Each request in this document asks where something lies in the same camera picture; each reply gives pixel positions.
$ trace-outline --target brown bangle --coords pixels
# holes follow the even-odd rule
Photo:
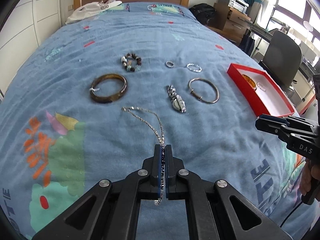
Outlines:
[[[99,96],[95,95],[95,93],[94,93],[95,87],[100,82],[102,82],[106,79],[119,79],[124,83],[123,87],[121,88],[121,90],[119,92],[117,92],[111,96],[108,96],[108,97],[99,97]],[[127,88],[127,80],[124,78],[124,76],[122,76],[120,74],[105,74],[105,75],[102,75],[102,76],[96,78],[92,82],[92,85],[90,88],[90,96],[94,101],[96,101],[98,103],[111,103],[111,102],[114,102],[114,101],[118,100],[119,98],[121,98],[125,94],[126,88]]]

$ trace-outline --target black backpack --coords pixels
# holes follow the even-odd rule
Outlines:
[[[214,18],[217,12],[215,8],[206,3],[200,3],[192,6],[189,10],[203,25],[206,25],[210,19]]]

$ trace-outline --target wooden nightstand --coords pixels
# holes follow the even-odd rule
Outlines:
[[[250,28],[246,21],[251,22],[251,19],[223,3],[215,3],[214,8],[217,14],[208,22],[207,27],[239,46],[243,35]]]

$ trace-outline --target bed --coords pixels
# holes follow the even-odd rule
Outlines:
[[[75,0],[79,6],[99,0]],[[278,225],[300,202],[304,159],[276,136],[257,131],[248,102],[226,74],[230,63],[260,66],[196,21],[188,0],[121,0],[118,7],[67,25],[48,38],[17,72],[0,104],[0,204],[27,239],[101,179],[117,181],[141,167],[158,143],[147,125],[121,110],[138,106],[157,113],[165,143],[202,179],[227,180]],[[134,52],[141,70],[127,72],[121,57]],[[168,68],[166,61],[175,66]],[[196,63],[200,73],[185,66]],[[127,93],[110,104],[91,100],[92,81],[119,73]],[[190,95],[190,79],[212,81],[215,104]],[[171,107],[173,84],[186,113]],[[99,85],[101,95],[119,83]],[[195,84],[204,98],[209,86]],[[151,114],[137,113],[160,131]],[[302,205],[283,229],[301,239],[316,203]],[[188,239],[183,201],[141,203],[136,239]]]

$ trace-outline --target jewelry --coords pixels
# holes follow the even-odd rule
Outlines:
[[[119,79],[123,82],[123,86],[119,92],[117,92],[111,96],[99,97],[94,93],[95,91],[99,90],[99,88],[96,88],[96,86],[100,82],[102,82],[106,79]],[[125,94],[126,88],[127,88],[127,80],[124,78],[124,76],[122,76],[120,74],[105,74],[105,75],[102,75],[102,76],[96,78],[92,82],[91,88],[90,88],[90,96],[94,101],[96,101],[98,103],[111,103],[111,102],[114,102],[114,101],[118,100],[119,98],[121,98]]]
[[[157,136],[158,140],[159,140],[159,143],[161,145],[161,183],[160,183],[160,197],[158,198],[158,200],[155,200],[155,205],[158,206],[160,205],[162,199],[163,199],[163,189],[164,189],[164,164],[165,164],[165,159],[164,159],[164,132],[163,132],[163,126],[162,126],[162,123],[160,121],[160,118],[159,116],[155,113],[155,112],[152,112],[148,109],[143,109],[143,108],[140,108],[140,107],[133,107],[133,106],[130,106],[130,107],[122,107],[122,110],[123,111],[128,111],[130,114],[132,114],[134,117],[138,118],[140,121],[144,122],[145,124],[147,124],[151,130],[153,130],[153,132],[155,133],[155,135]],[[151,113],[151,114],[154,114],[157,119],[158,119],[158,122],[159,122],[159,125],[160,125],[160,129],[161,129],[161,137],[160,135],[158,134],[158,132],[156,131],[156,129],[153,128],[153,126],[143,120],[141,117],[137,116],[135,113],[133,113],[131,110],[139,110],[139,111],[145,111],[145,112],[148,112],[148,113]]]
[[[137,61],[137,64],[135,67],[131,66],[132,60],[128,61],[128,58],[133,58]],[[134,71],[139,71],[141,69],[141,58],[135,54],[128,53],[127,55],[121,58],[121,62],[127,71],[134,72]]]
[[[257,85],[249,76],[242,74],[243,78],[249,83],[249,85],[253,88],[253,90],[257,90]]]
[[[172,61],[167,61],[167,62],[165,63],[165,65],[166,65],[167,67],[169,67],[169,68],[174,67],[174,63],[173,63]]]
[[[185,103],[182,97],[176,93],[173,85],[167,86],[167,91],[172,102],[172,108],[180,113],[184,113],[186,111]]]
[[[206,82],[206,83],[208,83],[210,86],[212,86],[212,88],[217,92],[217,98],[216,98],[214,101],[211,101],[211,102],[210,102],[210,101],[205,101],[205,100],[203,100],[202,97],[199,96],[199,95],[197,95],[197,94],[194,92],[194,90],[192,89],[192,87],[191,87],[191,83],[192,83],[193,81],[195,81],[195,80],[200,80],[200,81]],[[193,79],[191,79],[191,80],[189,81],[188,87],[189,87],[190,90],[191,90],[191,95],[193,95],[193,96],[194,96],[195,98],[197,98],[199,101],[202,101],[202,102],[204,102],[204,103],[213,104],[213,103],[217,102],[218,99],[219,99],[219,90],[218,90],[218,88],[217,88],[212,82],[210,82],[210,81],[207,80],[207,79],[204,79],[204,78],[193,78]]]
[[[266,88],[260,82],[257,83],[257,87],[260,88],[262,91],[266,91]]]
[[[202,68],[198,64],[194,64],[194,63],[187,64],[186,68],[188,70],[190,70],[190,71],[193,71],[193,72],[201,72],[201,70],[202,70]]]

